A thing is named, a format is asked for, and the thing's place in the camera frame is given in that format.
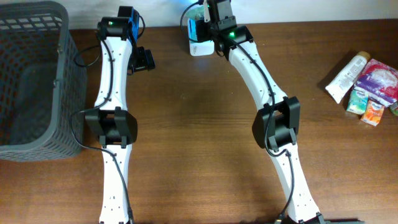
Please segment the white cream tube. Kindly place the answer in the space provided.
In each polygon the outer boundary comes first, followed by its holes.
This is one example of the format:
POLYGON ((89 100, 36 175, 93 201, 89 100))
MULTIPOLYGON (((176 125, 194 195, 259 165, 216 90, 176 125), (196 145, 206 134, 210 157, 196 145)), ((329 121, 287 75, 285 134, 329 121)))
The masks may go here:
POLYGON ((325 87, 325 90, 337 104, 340 104, 370 59, 369 53, 365 51, 358 52, 325 87))

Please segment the small white green packet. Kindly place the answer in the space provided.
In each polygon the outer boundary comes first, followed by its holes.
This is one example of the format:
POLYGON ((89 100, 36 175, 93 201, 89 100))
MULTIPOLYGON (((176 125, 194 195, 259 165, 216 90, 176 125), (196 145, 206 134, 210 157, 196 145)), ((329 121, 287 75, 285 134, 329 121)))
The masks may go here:
POLYGON ((362 115, 366 111, 368 95, 364 92, 353 90, 350 93, 347 111, 362 115))

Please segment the purple pink tissue pack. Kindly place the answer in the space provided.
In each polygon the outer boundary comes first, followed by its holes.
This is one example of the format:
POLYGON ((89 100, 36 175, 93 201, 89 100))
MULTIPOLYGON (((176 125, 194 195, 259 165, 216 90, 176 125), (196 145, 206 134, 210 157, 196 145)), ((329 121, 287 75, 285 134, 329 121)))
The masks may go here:
POLYGON ((389 107, 397 102, 397 70, 371 59, 354 84, 354 89, 389 107))

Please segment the small orange packet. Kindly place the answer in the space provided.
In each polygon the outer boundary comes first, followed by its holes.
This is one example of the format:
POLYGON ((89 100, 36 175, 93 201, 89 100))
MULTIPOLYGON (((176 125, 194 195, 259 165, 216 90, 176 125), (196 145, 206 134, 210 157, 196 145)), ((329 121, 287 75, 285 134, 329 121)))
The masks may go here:
POLYGON ((368 123, 373 126, 377 126, 382 118, 385 106, 369 100, 366 106, 366 110, 361 117, 361 121, 368 123))

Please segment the green lid glass jar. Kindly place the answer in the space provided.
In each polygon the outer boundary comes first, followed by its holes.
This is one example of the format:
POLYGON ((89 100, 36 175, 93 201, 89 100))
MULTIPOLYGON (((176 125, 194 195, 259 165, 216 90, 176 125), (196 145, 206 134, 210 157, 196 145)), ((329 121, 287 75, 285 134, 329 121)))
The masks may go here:
POLYGON ((394 116, 398 116, 398 102, 396 101, 395 103, 391 104, 389 110, 394 116))

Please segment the teal wet wipes pack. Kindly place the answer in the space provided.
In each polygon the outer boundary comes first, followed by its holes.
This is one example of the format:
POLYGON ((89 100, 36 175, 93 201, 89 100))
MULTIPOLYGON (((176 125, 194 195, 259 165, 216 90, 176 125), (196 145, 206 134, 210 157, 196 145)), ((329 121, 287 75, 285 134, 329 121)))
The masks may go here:
POLYGON ((205 18, 205 10, 203 6, 191 8, 187 11, 186 16, 192 20, 202 20, 205 18))

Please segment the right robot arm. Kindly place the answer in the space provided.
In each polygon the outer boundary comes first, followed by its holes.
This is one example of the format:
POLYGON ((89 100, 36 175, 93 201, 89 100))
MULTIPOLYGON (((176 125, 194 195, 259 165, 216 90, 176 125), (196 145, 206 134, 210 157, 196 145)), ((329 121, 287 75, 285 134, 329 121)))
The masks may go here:
POLYGON ((197 1, 197 5, 203 7, 204 17, 192 28, 194 41, 214 43, 216 53, 239 72, 256 105, 252 134, 273 162, 286 199, 275 222, 325 223, 300 164, 297 97, 287 96, 273 80, 249 29, 237 24, 231 1, 197 1))

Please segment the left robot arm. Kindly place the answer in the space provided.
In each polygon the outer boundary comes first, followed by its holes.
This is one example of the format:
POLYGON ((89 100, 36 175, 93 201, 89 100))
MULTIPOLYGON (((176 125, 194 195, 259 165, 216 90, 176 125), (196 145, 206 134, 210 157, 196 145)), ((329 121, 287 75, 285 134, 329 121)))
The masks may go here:
POLYGON ((85 121, 98 138, 103 155, 103 204, 99 216, 103 224, 134 221, 127 184, 138 125, 128 112, 126 81, 131 73, 155 68, 151 51, 137 44, 141 22, 141 15, 132 6, 121 6, 116 17, 103 17, 98 23, 101 81, 95 105, 85 113, 85 121))

